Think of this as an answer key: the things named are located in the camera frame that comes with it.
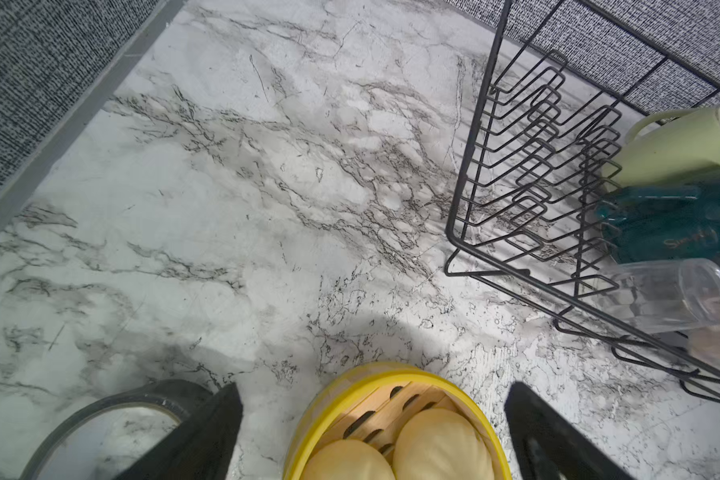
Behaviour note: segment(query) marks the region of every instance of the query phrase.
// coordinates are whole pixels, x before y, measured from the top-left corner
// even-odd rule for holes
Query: marble countertop
[[[0,478],[95,399],[236,382],[229,478],[323,386],[523,381],[637,478],[720,478],[720,406],[473,280],[444,223],[492,34],[414,0],[190,0],[0,235]]]

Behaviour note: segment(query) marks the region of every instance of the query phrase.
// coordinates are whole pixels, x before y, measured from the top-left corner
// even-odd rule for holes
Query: metal wire
[[[564,86],[569,77],[581,76],[562,53],[543,52],[533,45],[565,2],[585,6],[660,53],[662,59],[621,94],[588,81],[593,94],[584,102],[576,101]],[[507,293],[549,315],[558,331],[600,340],[611,347],[615,358],[662,370],[677,378],[689,394],[720,403],[720,392],[713,388],[720,385],[720,370],[587,302],[589,296],[616,288],[598,274],[598,263],[616,248],[600,232],[610,229],[610,236],[615,236],[619,230],[591,213],[602,204],[600,196],[607,184],[618,187],[612,178],[620,171],[613,161],[620,148],[620,133],[614,127],[622,116],[619,107],[648,114],[624,97],[667,60],[707,82],[714,94],[720,92],[720,83],[589,0],[559,0],[499,69],[511,5],[512,0],[504,1],[461,161],[446,226],[456,251],[445,264],[446,275],[470,276]],[[608,178],[597,173],[605,164],[616,167]],[[458,271],[454,265],[460,256],[472,264],[477,260],[480,266]],[[532,276],[530,265],[544,269],[549,279]],[[559,309],[490,280],[502,275],[534,287]],[[598,333],[602,330],[598,326],[622,333]],[[688,385],[703,393],[689,390]]]

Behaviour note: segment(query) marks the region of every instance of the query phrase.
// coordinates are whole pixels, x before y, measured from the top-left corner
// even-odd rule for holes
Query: textured fabric panel
[[[0,188],[159,0],[0,0]]]
[[[662,48],[720,82],[720,0],[594,0]],[[503,0],[447,0],[489,25],[498,24]],[[529,38],[557,0],[516,0],[507,26],[515,40]],[[534,44],[557,50],[571,67],[648,111],[685,108],[713,92],[707,82],[672,61],[661,64],[634,90],[634,85],[662,59],[653,48],[566,0],[538,32]]]

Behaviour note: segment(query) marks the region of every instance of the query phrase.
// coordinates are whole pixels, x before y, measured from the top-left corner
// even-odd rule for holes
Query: gray baseboard
[[[3,187],[0,191],[0,232],[20,211],[54,162],[67,151],[88,122],[101,110],[104,102],[150,49],[183,5],[184,0],[163,0],[155,7],[141,28],[123,45],[96,81],[40,143],[19,172]]]

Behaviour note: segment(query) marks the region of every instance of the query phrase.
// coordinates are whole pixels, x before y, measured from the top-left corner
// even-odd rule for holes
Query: clear plastic cup
[[[657,260],[606,268],[591,297],[603,312],[647,333],[720,328],[720,267],[703,258]]]

